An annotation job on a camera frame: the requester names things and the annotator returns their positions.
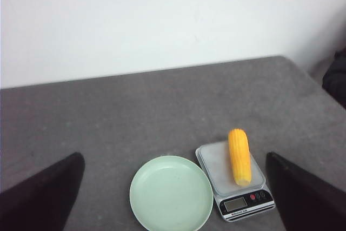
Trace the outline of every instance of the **scale display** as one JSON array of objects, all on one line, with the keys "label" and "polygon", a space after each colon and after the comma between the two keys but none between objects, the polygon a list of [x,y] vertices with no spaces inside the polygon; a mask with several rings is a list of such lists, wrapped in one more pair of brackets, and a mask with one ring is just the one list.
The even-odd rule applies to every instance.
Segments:
[{"label": "scale display", "polygon": [[235,209],[246,207],[247,203],[243,197],[240,197],[239,199],[225,202],[225,206],[227,211],[233,211]]}]

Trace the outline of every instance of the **gray table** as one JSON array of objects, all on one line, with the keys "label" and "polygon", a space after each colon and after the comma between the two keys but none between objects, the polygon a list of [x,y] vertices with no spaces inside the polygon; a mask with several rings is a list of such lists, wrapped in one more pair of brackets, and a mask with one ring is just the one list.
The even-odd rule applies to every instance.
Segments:
[{"label": "gray table", "polygon": [[[129,204],[146,161],[247,131],[264,170],[275,151],[346,190],[346,111],[282,57],[4,89],[2,189],[80,151],[86,169],[65,230],[143,230]],[[278,211],[201,230],[284,230]]]}]

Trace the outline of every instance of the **plastic plate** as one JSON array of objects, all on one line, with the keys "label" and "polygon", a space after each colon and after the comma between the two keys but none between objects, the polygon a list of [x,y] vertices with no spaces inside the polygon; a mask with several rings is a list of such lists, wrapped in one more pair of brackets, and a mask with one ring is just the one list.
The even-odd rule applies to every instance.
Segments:
[{"label": "plastic plate", "polygon": [[161,156],[143,165],[130,187],[137,220],[150,231],[196,231],[207,221],[213,203],[205,173],[178,156]]}]

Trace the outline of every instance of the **scale platform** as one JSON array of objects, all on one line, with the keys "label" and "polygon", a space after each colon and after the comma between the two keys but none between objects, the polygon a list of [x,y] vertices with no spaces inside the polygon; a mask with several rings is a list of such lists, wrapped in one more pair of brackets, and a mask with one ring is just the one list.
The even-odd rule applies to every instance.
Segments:
[{"label": "scale platform", "polygon": [[265,177],[252,155],[252,178],[246,187],[237,185],[234,180],[227,141],[205,144],[196,149],[196,156],[226,221],[234,222],[275,207]]}]

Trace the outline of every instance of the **white wall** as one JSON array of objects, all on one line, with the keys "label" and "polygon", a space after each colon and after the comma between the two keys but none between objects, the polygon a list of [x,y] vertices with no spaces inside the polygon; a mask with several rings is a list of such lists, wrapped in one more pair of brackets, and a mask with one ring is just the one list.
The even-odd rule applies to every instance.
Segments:
[{"label": "white wall", "polygon": [[346,44],[346,0],[1,0],[2,88]]}]

